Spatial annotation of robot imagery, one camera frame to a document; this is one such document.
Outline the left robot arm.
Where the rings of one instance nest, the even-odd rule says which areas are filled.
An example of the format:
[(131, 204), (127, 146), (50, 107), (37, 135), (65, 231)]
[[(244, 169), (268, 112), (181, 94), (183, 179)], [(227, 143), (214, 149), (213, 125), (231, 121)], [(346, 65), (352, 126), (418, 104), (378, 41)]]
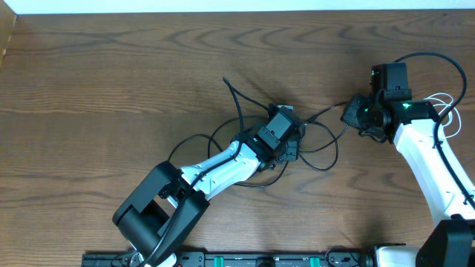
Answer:
[(211, 198), (296, 154), (303, 120), (287, 106), (270, 106), (269, 121), (256, 133), (242, 131), (229, 147), (181, 168), (156, 165), (115, 211), (112, 221), (141, 256), (140, 266), (172, 266)]

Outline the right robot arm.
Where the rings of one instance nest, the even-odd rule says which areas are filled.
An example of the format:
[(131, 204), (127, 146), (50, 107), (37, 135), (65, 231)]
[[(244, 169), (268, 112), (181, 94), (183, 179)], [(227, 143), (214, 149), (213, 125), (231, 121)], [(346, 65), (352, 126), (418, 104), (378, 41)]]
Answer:
[(419, 248), (375, 245), (361, 264), (473, 266), (474, 184), (447, 142), (439, 113), (430, 101), (412, 98), (404, 63), (374, 65), (370, 84), (370, 95), (354, 95), (341, 121), (359, 136), (396, 147), (422, 190), (434, 230)]

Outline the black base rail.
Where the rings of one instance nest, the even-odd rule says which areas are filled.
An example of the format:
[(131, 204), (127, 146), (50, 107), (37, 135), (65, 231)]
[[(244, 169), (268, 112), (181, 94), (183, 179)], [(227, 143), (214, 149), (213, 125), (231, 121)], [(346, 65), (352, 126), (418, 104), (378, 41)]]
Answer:
[[(140, 254), (83, 254), (81, 267), (139, 266)], [(162, 266), (173, 267), (327, 267), (374, 266), (373, 258), (366, 254), (343, 249), (317, 254), (210, 254), (202, 251), (183, 251), (171, 256)]]

